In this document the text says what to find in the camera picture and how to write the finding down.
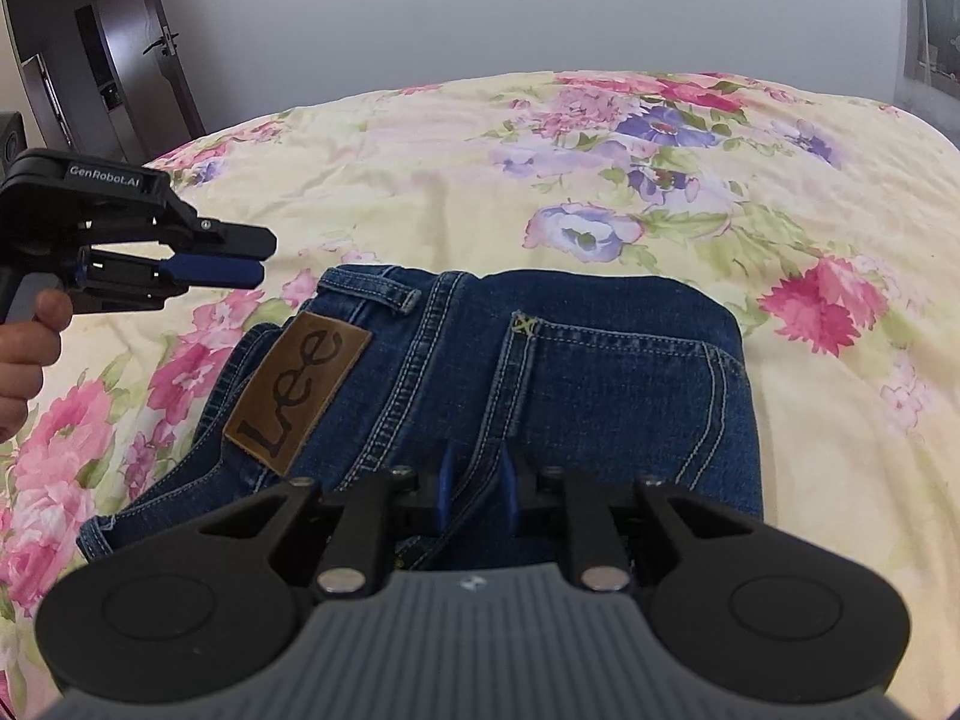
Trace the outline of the person's left hand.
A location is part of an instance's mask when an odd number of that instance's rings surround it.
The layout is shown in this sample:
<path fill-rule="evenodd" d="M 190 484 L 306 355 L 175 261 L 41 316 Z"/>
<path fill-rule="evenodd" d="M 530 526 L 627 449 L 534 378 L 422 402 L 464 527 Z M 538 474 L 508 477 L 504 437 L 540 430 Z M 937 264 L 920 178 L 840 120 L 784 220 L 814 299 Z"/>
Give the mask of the person's left hand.
<path fill-rule="evenodd" d="M 62 333 L 73 319 L 71 300 L 60 289 L 44 289 L 34 317 L 5 323 L 0 333 L 0 427 L 7 442 L 25 426 L 29 402 L 41 392 L 44 371 L 62 354 Z"/>

